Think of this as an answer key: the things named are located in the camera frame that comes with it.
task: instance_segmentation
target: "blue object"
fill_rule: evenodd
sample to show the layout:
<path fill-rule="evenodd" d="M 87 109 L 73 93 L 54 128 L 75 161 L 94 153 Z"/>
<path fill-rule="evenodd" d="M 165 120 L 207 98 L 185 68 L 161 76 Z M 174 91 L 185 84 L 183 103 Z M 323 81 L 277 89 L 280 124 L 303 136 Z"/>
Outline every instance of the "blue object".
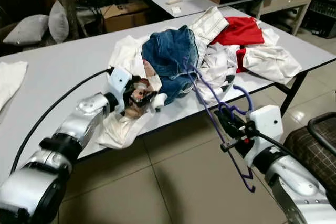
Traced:
<path fill-rule="evenodd" d="M 193 68 L 193 69 L 198 73 L 198 77 L 201 79 L 201 81 L 202 81 L 204 84 L 207 85 L 207 87 L 210 89 L 210 91 L 212 92 L 212 94 L 213 94 L 214 97 L 216 98 L 217 102 L 219 103 L 219 111 L 221 111 L 220 105 L 221 105 L 221 104 L 224 105 L 224 103 L 222 103 L 222 102 L 219 100 L 219 98 L 217 97 L 215 91 L 211 88 L 210 84 L 207 83 L 207 82 L 203 79 L 201 73 L 200 73 L 200 72 L 199 72 L 193 65 L 190 65 L 190 66 L 184 65 L 184 67 L 185 67 L 185 69 L 188 69 L 188 67 Z M 190 73 L 188 73 L 188 76 L 189 76 L 190 80 L 193 80 L 193 77 L 190 75 Z M 211 120 L 213 126 L 215 127 L 215 130 L 217 131 L 217 133 L 218 133 L 218 135 L 219 135 L 219 138 L 222 140 L 223 144 L 225 144 L 225 140 L 224 140 L 224 137 L 223 137 L 222 134 L 221 134 L 221 131 L 219 130 L 219 126 L 217 125 L 217 123 L 216 123 L 214 117 L 212 116 L 212 114 L 211 114 L 211 112 L 210 112 L 208 106 L 206 105 L 204 99 L 202 98 L 202 95 L 200 94 L 200 91 L 198 90 L 198 88 L 197 88 L 197 86 L 196 86 L 196 84 L 195 84 L 194 82 L 193 82 L 193 86 L 194 86 L 196 95 L 197 95 L 197 97 L 199 98 L 199 100 L 201 101 L 201 103 L 203 104 L 206 113 L 207 113 L 208 116 L 210 117 L 210 120 Z M 251 97 L 250 97 L 249 93 L 248 93 L 245 89 L 243 89 L 242 87 L 239 87 L 239 86 L 236 86 L 236 85 L 233 85 L 233 88 L 234 88 L 234 89 L 238 89 L 238 90 L 240 90 L 241 92 L 243 92 L 243 94 L 244 94 L 244 95 L 246 96 L 246 98 L 247 98 L 248 105 L 249 105 L 249 110 L 253 110 L 253 104 L 252 104 L 252 100 L 251 100 Z M 240 110 L 238 107 L 236 107 L 236 106 L 230 107 L 229 110 L 230 110 L 231 112 L 233 112 L 233 110 L 237 110 L 239 113 L 241 112 L 241 110 Z M 236 167 L 236 169 L 237 169 L 237 171 L 238 171 L 238 173 L 239 173 L 241 179 L 243 180 L 244 185 L 246 186 L 246 188 L 247 188 L 251 193 L 254 193 L 255 190 L 256 190 L 256 187 L 255 187 L 255 186 L 250 186 L 250 185 L 247 183 L 247 179 L 253 179 L 253 173 L 252 173 L 251 168 L 250 168 L 250 167 L 247 168 L 247 170 L 248 170 L 248 174 L 243 174 L 243 173 L 241 172 L 241 170 L 240 170 L 240 168 L 239 168 L 239 166 L 238 166 L 238 164 L 237 164 L 235 158 L 233 157 L 231 151 L 228 150 L 227 152 L 228 152 L 228 154 L 229 154 L 229 156 L 230 156 L 230 158 L 231 158 L 233 164 L 235 165 L 235 167 Z"/>
<path fill-rule="evenodd" d="M 160 76 L 162 87 L 160 93 L 167 94 L 165 105 L 184 94 L 196 80 L 188 77 L 185 61 L 188 65 L 196 66 L 198 51 L 194 33 L 187 26 L 179 30 L 166 30 L 153 33 L 142 46 L 142 58 L 148 61 Z"/>

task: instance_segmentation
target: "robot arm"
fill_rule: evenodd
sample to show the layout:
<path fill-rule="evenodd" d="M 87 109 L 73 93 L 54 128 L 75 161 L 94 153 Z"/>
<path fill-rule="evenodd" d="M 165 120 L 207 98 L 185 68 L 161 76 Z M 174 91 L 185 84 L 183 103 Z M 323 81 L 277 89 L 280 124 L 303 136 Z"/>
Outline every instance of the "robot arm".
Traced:
<path fill-rule="evenodd" d="M 0 186 L 1 224 L 54 219 L 80 152 L 110 112 L 124 110 L 123 97 L 132 78 L 124 69 L 115 68 L 109 77 L 111 93 L 81 100 L 54 135 L 41 141 L 41 149 Z"/>
<path fill-rule="evenodd" d="M 282 135 L 279 107 L 269 105 L 253 111 L 247 116 L 247 123 L 238 116 L 230 120 L 229 113 L 216 114 L 224 130 L 233 138 L 231 143 L 221 145 L 221 149 L 225 152 L 235 147 L 249 167 L 255 166 L 265 174 L 265 181 L 290 224 L 336 223 L 336 210 L 327 199 L 326 189 L 296 159 L 277 146 Z"/>

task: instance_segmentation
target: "gray pillow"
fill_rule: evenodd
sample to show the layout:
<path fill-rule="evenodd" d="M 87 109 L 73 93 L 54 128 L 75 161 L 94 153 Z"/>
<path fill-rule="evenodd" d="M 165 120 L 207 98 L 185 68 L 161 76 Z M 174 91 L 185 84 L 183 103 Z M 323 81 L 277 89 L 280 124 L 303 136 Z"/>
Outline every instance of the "gray pillow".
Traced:
<path fill-rule="evenodd" d="M 2 41 L 15 46 L 25 46 L 38 43 L 48 28 L 47 15 L 33 15 L 24 18 Z"/>
<path fill-rule="evenodd" d="M 49 14 L 49 31 L 56 43 L 62 43 L 69 35 L 69 23 L 64 7 L 57 0 Z"/>

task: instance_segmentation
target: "pile of clothes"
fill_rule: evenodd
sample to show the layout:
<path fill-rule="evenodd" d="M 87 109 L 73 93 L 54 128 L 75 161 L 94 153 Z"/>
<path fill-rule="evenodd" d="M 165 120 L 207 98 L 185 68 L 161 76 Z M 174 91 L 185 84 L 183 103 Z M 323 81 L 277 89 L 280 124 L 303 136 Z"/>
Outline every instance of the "pile of clothes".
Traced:
<path fill-rule="evenodd" d="M 189 93 L 194 84 L 207 103 L 215 102 L 210 84 L 222 99 L 236 73 L 251 71 L 288 83 L 301 66 L 282 47 L 272 29 L 261 29 L 254 18 L 224 18 L 217 7 L 208 9 L 189 26 L 166 28 L 139 39 L 127 36 L 116 43 L 109 67 L 123 67 L 142 79 L 139 95 L 158 92 L 145 107 L 132 106 L 125 114 L 111 113 L 97 142 L 110 148 L 131 145 L 158 108 Z"/>

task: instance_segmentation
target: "denim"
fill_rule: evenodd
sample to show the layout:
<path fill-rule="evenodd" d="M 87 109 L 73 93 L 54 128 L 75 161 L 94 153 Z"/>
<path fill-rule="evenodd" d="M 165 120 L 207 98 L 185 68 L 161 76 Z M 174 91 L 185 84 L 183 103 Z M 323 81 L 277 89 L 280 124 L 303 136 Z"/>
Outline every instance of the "denim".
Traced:
<path fill-rule="evenodd" d="M 197 66 L 198 50 L 194 33 L 187 26 L 179 30 L 166 30 L 153 33 L 142 46 L 142 58 L 147 60 L 160 76 L 160 93 L 167 94 L 165 105 L 171 103 L 196 80 L 187 75 L 185 66 Z"/>

